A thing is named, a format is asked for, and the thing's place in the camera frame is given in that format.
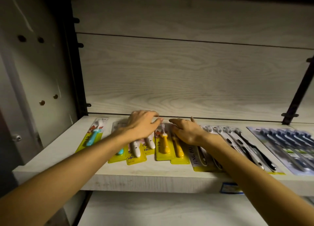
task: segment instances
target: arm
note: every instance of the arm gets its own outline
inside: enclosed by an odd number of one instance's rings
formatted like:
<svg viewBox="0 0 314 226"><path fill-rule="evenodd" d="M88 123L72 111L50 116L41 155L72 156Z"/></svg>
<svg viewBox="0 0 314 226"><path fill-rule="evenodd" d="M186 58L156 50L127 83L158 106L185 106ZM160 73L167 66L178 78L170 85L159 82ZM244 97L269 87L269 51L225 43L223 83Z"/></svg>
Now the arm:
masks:
<svg viewBox="0 0 314 226"><path fill-rule="evenodd" d="M169 121L176 124L172 130L181 140L202 146L218 160L268 225L314 225L314 207L231 148L221 136L207 133L191 121Z"/></svg>
<svg viewBox="0 0 314 226"><path fill-rule="evenodd" d="M39 173L0 199L1 225L43 225L123 146L148 137L162 122L136 111L128 126Z"/></svg>

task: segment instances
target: lower shelf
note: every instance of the lower shelf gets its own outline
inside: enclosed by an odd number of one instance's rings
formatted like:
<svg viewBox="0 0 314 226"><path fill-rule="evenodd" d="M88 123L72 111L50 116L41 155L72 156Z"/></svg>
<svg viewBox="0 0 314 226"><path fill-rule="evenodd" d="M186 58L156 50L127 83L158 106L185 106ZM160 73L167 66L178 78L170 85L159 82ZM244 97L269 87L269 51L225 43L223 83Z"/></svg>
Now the lower shelf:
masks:
<svg viewBox="0 0 314 226"><path fill-rule="evenodd" d="M244 195L93 192L79 226L266 226Z"/></svg>
<svg viewBox="0 0 314 226"><path fill-rule="evenodd" d="M126 116L97 115L109 117L103 135L111 133L112 123ZM72 155L87 130L97 117L85 116L66 130L53 143L34 157L25 166L17 167L13 172L21 184L39 172ZM248 130L246 126L282 127L281 123L255 121L227 121L197 119L200 125L221 125L238 127L242 134L286 175L274 175L284 185L300 196L314 196L314 177L295 176ZM174 193L218 193L223 182L232 179L223 173L195 172L191 165L172 165L169 161L155 161L153 155L147 161L128 166L125 161L104 164L84 185L82 190L94 191L129 191L129 192L174 192Z"/></svg>

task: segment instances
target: hand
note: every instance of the hand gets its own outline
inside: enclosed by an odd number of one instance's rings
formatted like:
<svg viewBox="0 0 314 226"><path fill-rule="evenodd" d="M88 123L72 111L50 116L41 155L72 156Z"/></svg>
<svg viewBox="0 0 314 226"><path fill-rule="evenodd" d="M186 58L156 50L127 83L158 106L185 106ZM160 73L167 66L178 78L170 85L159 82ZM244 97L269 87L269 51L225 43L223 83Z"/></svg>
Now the hand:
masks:
<svg viewBox="0 0 314 226"><path fill-rule="evenodd" d="M205 136L209 135L203 130L191 117L191 121L184 119L169 119L169 122L175 124L171 126L172 132L174 132L179 139L189 145L202 145L202 141Z"/></svg>
<svg viewBox="0 0 314 226"><path fill-rule="evenodd" d="M152 123L153 117L159 117L159 114L156 111L149 110L139 110L131 113L126 126L131 142L146 138L157 129L163 118L158 118Z"/></svg>

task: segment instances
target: yellow toothbrush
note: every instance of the yellow toothbrush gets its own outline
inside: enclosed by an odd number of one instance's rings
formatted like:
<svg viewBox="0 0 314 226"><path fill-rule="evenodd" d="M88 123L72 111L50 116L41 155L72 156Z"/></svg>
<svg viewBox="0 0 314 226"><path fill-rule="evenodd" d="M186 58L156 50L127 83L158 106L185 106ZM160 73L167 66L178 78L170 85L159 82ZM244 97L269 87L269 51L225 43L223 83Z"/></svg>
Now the yellow toothbrush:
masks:
<svg viewBox="0 0 314 226"><path fill-rule="evenodd" d="M164 140L164 154L170 153L169 143L168 143L168 134L165 132L165 124L161 124L162 128L162 138Z"/></svg>
<svg viewBox="0 0 314 226"><path fill-rule="evenodd" d="M172 139L175 141L177 157L183 158L184 157L184 153L183 153L183 150L181 148L181 145L180 145L178 137L174 133L172 133L171 136L172 136Z"/></svg>

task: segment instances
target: white shelf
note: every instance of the white shelf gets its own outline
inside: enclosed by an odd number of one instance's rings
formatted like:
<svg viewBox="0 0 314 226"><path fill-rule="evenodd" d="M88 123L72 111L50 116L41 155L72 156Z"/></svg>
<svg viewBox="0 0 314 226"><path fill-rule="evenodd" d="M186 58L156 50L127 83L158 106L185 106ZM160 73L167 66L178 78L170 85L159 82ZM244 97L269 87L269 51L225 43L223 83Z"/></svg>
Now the white shelf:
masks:
<svg viewBox="0 0 314 226"><path fill-rule="evenodd" d="M266 226L244 195L93 192L79 226Z"/></svg>
<svg viewBox="0 0 314 226"><path fill-rule="evenodd" d="M92 115L85 116L66 130L53 143L34 157L25 166L17 167L13 172L21 184L32 176L58 163L73 154L87 130L97 116L109 117L104 134L111 133L112 123L127 116ZM295 176L248 130L246 126L283 127L280 123L256 121L227 121L197 119L199 124L228 125L239 127L243 135L255 144L286 175L274 177L301 196L314 196L314 177ZM170 161L155 161L153 155L147 161L128 166L125 161L105 164L84 185L82 190L129 191L129 192L177 192L177 193L218 193L222 182L232 182L223 173L194 172L191 165L172 165Z"/></svg>

